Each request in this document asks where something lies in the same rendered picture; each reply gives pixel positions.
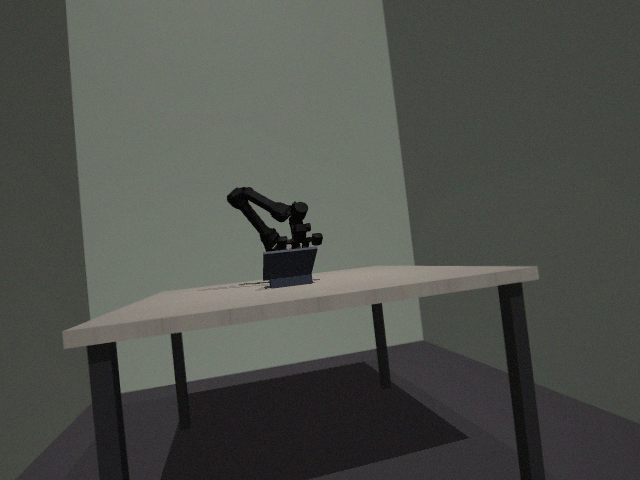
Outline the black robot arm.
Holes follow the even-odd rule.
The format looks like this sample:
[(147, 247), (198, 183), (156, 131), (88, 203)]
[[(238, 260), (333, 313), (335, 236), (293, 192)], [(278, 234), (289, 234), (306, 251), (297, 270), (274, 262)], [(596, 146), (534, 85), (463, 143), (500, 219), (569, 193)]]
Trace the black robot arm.
[(227, 201), (234, 208), (239, 209), (259, 232), (260, 240), (264, 244), (266, 252), (287, 249), (278, 249), (276, 243), (277, 238), (280, 237), (279, 233), (274, 228), (267, 227), (267, 225), (250, 206), (248, 200), (268, 211), (278, 222), (282, 223), (289, 218), (290, 227), (295, 224), (292, 227), (292, 237), (298, 234), (303, 234), (306, 237), (306, 232), (311, 231), (310, 223), (303, 224), (302, 221), (308, 211), (308, 205), (306, 203), (294, 201), (292, 205), (286, 205), (284, 203), (274, 202), (268, 199), (254, 191), (251, 187), (235, 188), (227, 195)]

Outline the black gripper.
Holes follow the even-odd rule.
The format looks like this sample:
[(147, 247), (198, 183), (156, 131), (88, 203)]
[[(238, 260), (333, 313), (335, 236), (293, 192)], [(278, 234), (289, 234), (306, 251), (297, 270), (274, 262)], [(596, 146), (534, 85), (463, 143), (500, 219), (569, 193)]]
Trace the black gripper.
[(300, 243), (302, 243), (302, 248), (309, 247), (309, 243), (312, 242), (312, 245), (321, 245), (323, 236), (321, 233), (314, 233), (312, 237), (305, 237), (303, 234), (298, 234), (292, 237), (292, 239), (287, 239), (287, 236), (278, 237), (277, 238), (277, 247), (278, 249), (285, 249), (287, 247), (286, 244), (291, 244), (292, 249), (301, 248)]

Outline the dark grey switch panel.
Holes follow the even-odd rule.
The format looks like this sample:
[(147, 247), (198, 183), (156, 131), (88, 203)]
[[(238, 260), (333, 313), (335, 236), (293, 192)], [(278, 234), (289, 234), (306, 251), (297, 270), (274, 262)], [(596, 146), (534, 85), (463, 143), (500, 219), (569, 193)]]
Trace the dark grey switch panel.
[(311, 284), (316, 247), (263, 252), (263, 281), (270, 288)]

